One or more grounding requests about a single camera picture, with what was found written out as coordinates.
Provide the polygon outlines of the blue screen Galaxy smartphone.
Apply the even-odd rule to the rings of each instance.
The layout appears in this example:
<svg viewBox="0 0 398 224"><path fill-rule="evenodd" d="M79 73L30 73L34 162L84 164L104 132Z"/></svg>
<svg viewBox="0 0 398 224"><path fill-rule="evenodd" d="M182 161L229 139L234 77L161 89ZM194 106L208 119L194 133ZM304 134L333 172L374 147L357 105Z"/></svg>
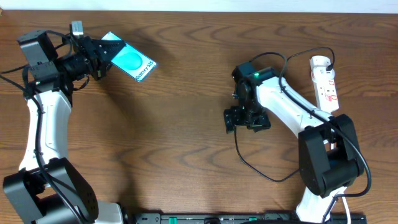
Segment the blue screen Galaxy smartphone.
<svg viewBox="0 0 398 224"><path fill-rule="evenodd" d="M111 63L137 82L143 82L157 66L154 60L127 42Z"/></svg>

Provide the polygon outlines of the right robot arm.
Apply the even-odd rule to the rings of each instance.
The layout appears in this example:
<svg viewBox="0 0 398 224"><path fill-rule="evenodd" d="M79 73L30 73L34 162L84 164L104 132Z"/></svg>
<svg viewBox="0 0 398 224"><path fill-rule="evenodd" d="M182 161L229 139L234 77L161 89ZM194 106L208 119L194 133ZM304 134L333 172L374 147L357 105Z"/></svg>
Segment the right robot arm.
<svg viewBox="0 0 398 224"><path fill-rule="evenodd" d="M293 90L277 70L255 70L251 62L236 66L233 96L238 105L224 111L226 132L239 126L255 132L271 126L267 112L275 114L297 137L300 174L306 188L295 212L302 222L331 219L335 202L345 190L369 172L360 152L353 121L334 117Z"/></svg>

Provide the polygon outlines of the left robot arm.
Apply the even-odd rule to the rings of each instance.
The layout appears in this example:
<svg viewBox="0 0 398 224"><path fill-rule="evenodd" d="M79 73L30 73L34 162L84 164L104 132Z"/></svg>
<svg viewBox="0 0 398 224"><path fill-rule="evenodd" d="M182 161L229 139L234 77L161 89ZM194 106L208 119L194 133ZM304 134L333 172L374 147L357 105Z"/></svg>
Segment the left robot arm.
<svg viewBox="0 0 398 224"><path fill-rule="evenodd" d="M98 40L69 33L69 46L59 56L50 30L18 38L27 59L21 90L30 111L24 158L15 174L6 176L3 191L24 223L127 223L119 203L102 202L68 159L68 120L74 82L99 80L125 47L121 40Z"/></svg>

